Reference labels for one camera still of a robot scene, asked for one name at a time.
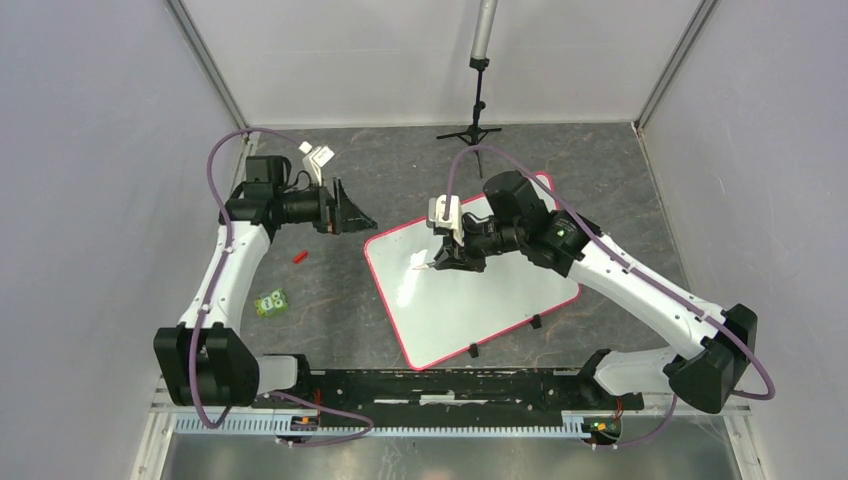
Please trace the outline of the pink-framed whiteboard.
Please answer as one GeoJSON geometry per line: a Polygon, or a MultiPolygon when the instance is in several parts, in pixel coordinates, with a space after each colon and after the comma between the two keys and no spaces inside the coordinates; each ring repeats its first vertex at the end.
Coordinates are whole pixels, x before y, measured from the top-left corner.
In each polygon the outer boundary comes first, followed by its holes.
{"type": "Polygon", "coordinates": [[[424,370],[574,302],[572,280],[518,252],[490,257],[482,273],[413,270],[442,239],[425,218],[368,239],[363,253],[407,365],[424,370]]]}

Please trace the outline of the red marker cap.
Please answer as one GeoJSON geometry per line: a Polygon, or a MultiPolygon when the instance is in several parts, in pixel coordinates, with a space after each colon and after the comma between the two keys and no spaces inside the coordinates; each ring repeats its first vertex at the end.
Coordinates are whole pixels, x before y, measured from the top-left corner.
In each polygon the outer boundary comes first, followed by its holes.
{"type": "Polygon", "coordinates": [[[299,252],[296,256],[292,258],[292,262],[294,264],[300,264],[308,257],[309,252],[307,250],[303,250],[299,252]]]}

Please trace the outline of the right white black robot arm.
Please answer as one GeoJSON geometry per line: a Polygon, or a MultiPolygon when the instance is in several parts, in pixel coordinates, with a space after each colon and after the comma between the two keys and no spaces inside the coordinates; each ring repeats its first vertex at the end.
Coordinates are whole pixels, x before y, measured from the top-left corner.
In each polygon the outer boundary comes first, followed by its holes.
{"type": "Polygon", "coordinates": [[[742,304],[724,308],[679,287],[585,217],[549,208],[539,195],[544,189],[519,171],[500,173],[484,185],[491,213],[483,218],[464,211],[455,196],[430,199],[426,224],[443,243],[429,267],[481,273],[488,258],[518,252],[602,294],[667,345],[597,351],[579,372],[580,400],[602,408],[616,396],[673,394],[697,410],[719,413],[754,363],[756,313],[742,304]]]}

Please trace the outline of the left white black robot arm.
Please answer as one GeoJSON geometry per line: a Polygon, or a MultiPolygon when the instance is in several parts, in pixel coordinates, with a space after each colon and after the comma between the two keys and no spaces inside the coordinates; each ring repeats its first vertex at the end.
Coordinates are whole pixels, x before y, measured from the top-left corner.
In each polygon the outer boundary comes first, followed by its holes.
{"type": "Polygon", "coordinates": [[[226,200],[210,264],[176,326],[156,332],[153,348],[174,404],[249,406],[259,392],[260,363],[239,337],[241,317],[260,261],[287,224],[310,223],[321,234],[374,230],[378,224],[345,192],[310,175],[289,183],[290,161],[250,156],[246,178],[226,200]]]}

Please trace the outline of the green monster eraser toy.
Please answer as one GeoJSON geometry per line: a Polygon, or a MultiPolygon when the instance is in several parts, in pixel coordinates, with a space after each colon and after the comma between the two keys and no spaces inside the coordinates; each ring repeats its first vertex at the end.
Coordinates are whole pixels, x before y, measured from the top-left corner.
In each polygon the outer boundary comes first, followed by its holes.
{"type": "Polygon", "coordinates": [[[256,314],[262,318],[269,318],[289,309],[290,303],[285,291],[277,288],[261,294],[255,301],[256,314]]]}

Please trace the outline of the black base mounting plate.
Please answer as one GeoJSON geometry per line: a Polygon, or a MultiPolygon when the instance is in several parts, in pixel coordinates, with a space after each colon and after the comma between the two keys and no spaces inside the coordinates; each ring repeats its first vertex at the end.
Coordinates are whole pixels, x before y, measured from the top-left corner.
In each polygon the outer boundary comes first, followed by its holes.
{"type": "Polygon", "coordinates": [[[639,394],[614,397],[573,369],[313,370],[291,391],[320,406],[389,427],[553,427],[561,414],[641,410],[639,394]]]}

